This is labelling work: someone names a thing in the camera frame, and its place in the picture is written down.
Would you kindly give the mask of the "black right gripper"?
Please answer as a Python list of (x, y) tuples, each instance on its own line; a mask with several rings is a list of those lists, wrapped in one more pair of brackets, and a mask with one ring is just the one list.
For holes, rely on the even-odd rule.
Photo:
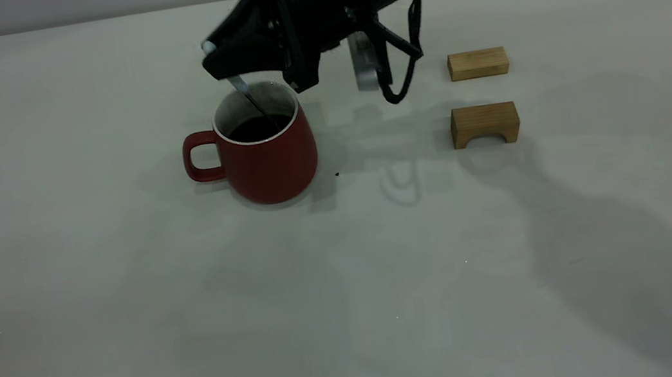
[(203, 67), (216, 80), (282, 71), (302, 93), (319, 83), (321, 55), (362, 29), (361, 16), (356, 0), (238, 0), (201, 44)]

